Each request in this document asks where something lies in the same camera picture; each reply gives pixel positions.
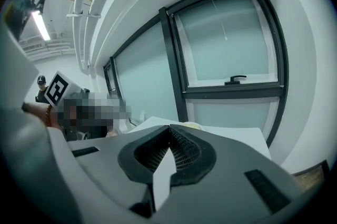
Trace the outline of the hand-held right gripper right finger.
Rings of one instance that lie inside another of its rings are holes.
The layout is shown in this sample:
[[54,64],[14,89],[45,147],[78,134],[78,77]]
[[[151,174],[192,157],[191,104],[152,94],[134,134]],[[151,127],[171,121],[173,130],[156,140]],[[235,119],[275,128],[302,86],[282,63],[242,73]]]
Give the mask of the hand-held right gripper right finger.
[[181,125],[173,129],[210,144],[216,160],[198,183],[171,188],[155,213],[159,224],[258,224],[303,193],[292,175],[245,143]]

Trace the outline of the black-framed window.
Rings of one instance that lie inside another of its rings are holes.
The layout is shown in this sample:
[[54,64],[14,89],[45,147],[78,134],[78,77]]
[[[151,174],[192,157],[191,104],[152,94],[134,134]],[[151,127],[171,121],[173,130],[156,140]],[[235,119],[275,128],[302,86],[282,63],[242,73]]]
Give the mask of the black-framed window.
[[[270,0],[180,0],[159,10],[184,99],[281,99],[288,55]],[[246,75],[238,85],[231,76]]]

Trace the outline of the frosted glass window panel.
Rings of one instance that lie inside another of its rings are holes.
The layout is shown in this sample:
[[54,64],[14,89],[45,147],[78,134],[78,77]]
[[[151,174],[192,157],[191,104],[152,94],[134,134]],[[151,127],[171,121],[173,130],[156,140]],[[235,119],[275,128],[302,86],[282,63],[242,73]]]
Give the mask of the frosted glass window panel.
[[158,15],[128,38],[103,70],[109,94],[126,105],[132,125],[152,116],[179,119]]

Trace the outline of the black ceiling fixture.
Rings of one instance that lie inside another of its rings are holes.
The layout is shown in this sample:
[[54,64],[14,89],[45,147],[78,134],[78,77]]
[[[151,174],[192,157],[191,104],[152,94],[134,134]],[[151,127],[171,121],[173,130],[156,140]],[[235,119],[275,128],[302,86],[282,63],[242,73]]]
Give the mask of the black ceiling fixture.
[[19,40],[29,18],[35,11],[43,14],[45,0],[9,0],[9,6],[5,10],[5,22]]

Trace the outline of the person's left forearm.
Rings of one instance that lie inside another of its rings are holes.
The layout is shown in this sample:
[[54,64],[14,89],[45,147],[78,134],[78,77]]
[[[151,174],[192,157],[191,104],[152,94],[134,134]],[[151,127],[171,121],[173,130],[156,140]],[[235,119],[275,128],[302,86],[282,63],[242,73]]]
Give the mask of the person's left forearm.
[[63,132],[57,120],[57,111],[51,105],[46,103],[24,102],[22,110],[39,118],[46,127],[56,128]]

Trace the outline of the ceiling light tube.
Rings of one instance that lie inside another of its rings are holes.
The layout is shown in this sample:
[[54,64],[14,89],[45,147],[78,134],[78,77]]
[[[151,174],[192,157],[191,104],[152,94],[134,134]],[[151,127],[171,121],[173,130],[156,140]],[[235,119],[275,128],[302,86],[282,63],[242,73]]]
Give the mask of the ceiling light tube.
[[33,20],[34,20],[34,22],[37,26],[37,29],[40,32],[41,37],[43,38],[43,40],[44,41],[50,41],[51,38],[50,38],[50,36],[48,34],[48,31],[46,29],[46,26],[45,26],[45,23],[44,23],[41,12],[40,11],[33,11],[32,17],[33,17]]

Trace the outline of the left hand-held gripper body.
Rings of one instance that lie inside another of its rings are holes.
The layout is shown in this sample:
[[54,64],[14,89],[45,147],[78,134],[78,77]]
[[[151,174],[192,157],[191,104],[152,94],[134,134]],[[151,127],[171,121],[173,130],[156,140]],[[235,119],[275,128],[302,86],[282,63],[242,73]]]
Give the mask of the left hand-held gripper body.
[[63,73],[57,71],[45,93],[45,98],[49,105],[56,108],[76,104],[77,101],[81,102],[83,99],[88,99],[89,94],[89,89],[80,87]]

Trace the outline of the yellow bread slice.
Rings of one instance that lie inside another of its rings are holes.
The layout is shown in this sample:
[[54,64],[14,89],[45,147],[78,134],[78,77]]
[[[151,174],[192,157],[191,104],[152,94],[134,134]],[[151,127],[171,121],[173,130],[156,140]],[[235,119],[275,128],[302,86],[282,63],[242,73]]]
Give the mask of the yellow bread slice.
[[202,130],[202,131],[206,131],[205,127],[195,123],[195,122],[183,122],[182,123],[183,126],[189,127],[189,128],[193,128],[193,129],[198,129],[198,130]]

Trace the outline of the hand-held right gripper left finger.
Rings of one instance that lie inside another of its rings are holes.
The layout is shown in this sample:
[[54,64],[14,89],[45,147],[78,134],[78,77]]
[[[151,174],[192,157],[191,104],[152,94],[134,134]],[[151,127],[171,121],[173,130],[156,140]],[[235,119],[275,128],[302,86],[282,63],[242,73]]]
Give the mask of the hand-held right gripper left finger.
[[116,137],[67,143],[56,128],[49,128],[51,151],[63,189],[54,207],[64,224],[174,224],[174,214],[163,210],[148,218],[152,206],[147,185],[129,179],[118,162],[123,147],[166,126],[122,134]]

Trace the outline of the white table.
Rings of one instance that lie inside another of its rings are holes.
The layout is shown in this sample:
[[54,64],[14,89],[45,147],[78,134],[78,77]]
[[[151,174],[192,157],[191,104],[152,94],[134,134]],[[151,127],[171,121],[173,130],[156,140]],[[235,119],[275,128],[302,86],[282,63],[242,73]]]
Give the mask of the white table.
[[[183,122],[167,120],[159,117],[152,116],[145,120],[143,123],[136,126],[129,133],[144,130],[153,126],[178,124],[182,125]],[[271,160],[269,149],[266,145],[264,136],[259,128],[220,128],[214,126],[204,126],[206,132],[219,135],[222,137],[230,138],[240,141],[249,145],[254,150],[264,155]]]

